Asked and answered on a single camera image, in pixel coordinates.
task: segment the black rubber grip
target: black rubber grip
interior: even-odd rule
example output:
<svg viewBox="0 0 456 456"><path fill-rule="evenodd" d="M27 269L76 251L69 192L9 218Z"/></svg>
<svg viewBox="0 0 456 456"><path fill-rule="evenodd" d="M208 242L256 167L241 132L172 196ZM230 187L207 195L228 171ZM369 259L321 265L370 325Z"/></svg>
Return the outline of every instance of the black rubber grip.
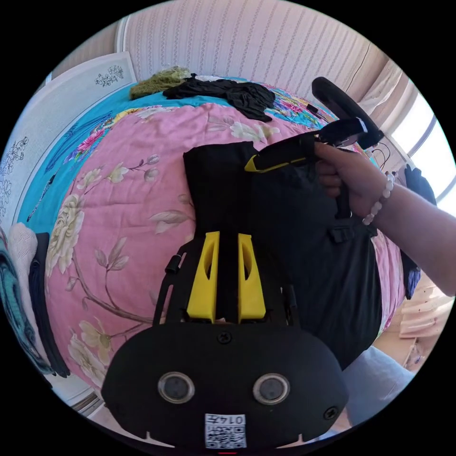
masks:
<svg viewBox="0 0 456 456"><path fill-rule="evenodd" d="M336 198L337 213L336 219L349 219L352 216L347 185L342 182L341 194Z"/></svg>

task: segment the white bead bracelet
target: white bead bracelet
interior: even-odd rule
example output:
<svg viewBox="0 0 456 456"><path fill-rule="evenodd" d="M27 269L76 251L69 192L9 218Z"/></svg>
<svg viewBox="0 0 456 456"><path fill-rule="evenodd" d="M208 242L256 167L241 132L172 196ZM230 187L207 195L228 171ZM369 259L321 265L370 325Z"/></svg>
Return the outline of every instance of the white bead bracelet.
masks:
<svg viewBox="0 0 456 456"><path fill-rule="evenodd" d="M385 201L391 196L391 191L394 187L394 176L392 174L388 174L387 176L388 181L386 183L385 190L381 193L381 197L379 201L377 201L370 210L370 214L367 215L365 218L362 219L364 225L370 225L374 220L374 217L379 213Z"/></svg>

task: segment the yellow plastic part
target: yellow plastic part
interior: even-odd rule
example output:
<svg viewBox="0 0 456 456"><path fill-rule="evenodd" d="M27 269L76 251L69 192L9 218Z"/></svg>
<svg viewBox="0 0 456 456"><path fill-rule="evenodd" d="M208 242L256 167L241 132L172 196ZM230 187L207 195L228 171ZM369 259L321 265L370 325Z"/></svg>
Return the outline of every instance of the yellow plastic part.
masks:
<svg viewBox="0 0 456 456"><path fill-rule="evenodd" d="M275 166L271 166L270 168L266 168L265 170L257 170L257 167L255 166L255 163L253 161L253 159L256 157L256 155L254 155L248 162L247 162L247 165L245 165L244 167L244 171L247 171L247 172L268 172L268 171L272 171L272 170L276 170L277 168L282 168L283 166L286 166L286 165L289 165L290 163L296 163L296 162L302 162L303 160L305 160L306 158L303 157L303 158L298 158L296 160L291 160L291 161L286 161L285 163L279 163L278 165L275 165Z"/></svg>
<svg viewBox="0 0 456 456"><path fill-rule="evenodd" d="M206 233L187 306L190 318L215 321L219 244L219 231Z"/></svg>
<svg viewBox="0 0 456 456"><path fill-rule="evenodd" d="M252 237L238 234L238 316L242 320L261 320L266 314L260 273L258 271Z"/></svg>

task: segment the black cable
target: black cable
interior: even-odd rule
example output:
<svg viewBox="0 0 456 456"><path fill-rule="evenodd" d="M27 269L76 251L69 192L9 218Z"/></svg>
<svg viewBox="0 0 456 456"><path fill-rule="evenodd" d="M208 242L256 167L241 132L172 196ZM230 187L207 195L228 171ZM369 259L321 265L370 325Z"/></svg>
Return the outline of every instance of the black cable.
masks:
<svg viewBox="0 0 456 456"><path fill-rule="evenodd" d="M375 160L377 166L380 168L381 171L383 171L383 168L385 167L386 162L387 162L387 161L390 159L390 157L391 157L391 150L390 150L390 148L389 148L385 143L380 142L379 144L385 146L385 147L388 149L388 157L385 156L385 152L384 152L382 149L374 149L374 150L372 151L372 156L374 157L374 160ZM374 153L375 153L376 151L380 151L381 154L383 155L383 163L382 163L381 165L379 165L379 162L377 161L377 159L376 159L375 156L374 156Z"/></svg>
<svg viewBox="0 0 456 456"><path fill-rule="evenodd" d="M361 65L360 65L359 68L355 71L355 74L354 74L353 77L351 78L352 80L350 81L350 84L349 84L349 86L347 87L347 90L346 90L345 92L348 92L348 89L349 89L350 86L352 85L353 79L354 79L355 76L357 75L358 71L361 69L362 64L364 63L364 60L365 60L366 57L367 57L367 53L369 52L369 48L370 48L370 47L371 47L371 44L369 43L369 45L367 46L366 54L364 55L364 57L363 57L363 59L362 59Z"/></svg>
<svg viewBox="0 0 456 456"><path fill-rule="evenodd" d="M380 152L381 152L381 149L374 149L374 150L372 151L372 157L374 157L374 160L375 160L377 166L380 167L379 162L377 161L377 158L376 158L375 155L374 155L374 152L376 152L376 151L380 151Z"/></svg>
<svg viewBox="0 0 456 456"><path fill-rule="evenodd" d="M383 168L385 167L386 165L386 162L390 159L391 157L391 150L390 148L383 142L380 142L379 144L381 144L382 146L385 146L387 149L388 149L388 157L385 158L385 154L383 153L383 151L381 151L381 153L383 154L383 159L384 159L384 162L382 164L382 166L380 167L380 169L383 171Z"/></svg>

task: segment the finger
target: finger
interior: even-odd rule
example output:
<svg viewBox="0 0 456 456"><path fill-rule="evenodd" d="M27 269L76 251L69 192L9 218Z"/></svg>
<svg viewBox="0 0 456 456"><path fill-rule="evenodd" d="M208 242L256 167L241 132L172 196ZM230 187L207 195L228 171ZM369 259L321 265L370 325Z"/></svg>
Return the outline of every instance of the finger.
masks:
<svg viewBox="0 0 456 456"><path fill-rule="evenodd" d="M342 185L342 180L339 176L322 175L318 180L325 187L340 187Z"/></svg>
<svg viewBox="0 0 456 456"><path fill-rule="evenodd" d="M345 162L346 154L347 152L342 152L328 144L323 144L322 142L315 143L315 155L335 167Z"/></svg>
<svg viewBox="0 0 456 456"><path fill-rule="evenodd" d="M327 187L325 192L330 198L337 198L341 194L341 189L340 187Z"/></svg>
<svg viewBox="0 0 456 456"><path fill-rule="evenodd" d="M315 164L315 168L317 170L317 173L320 174L320 175L323 175L323 174L336 174L337 171L336 171L336 168L321 160L321 161L318 161L316 164Z"/></svg>

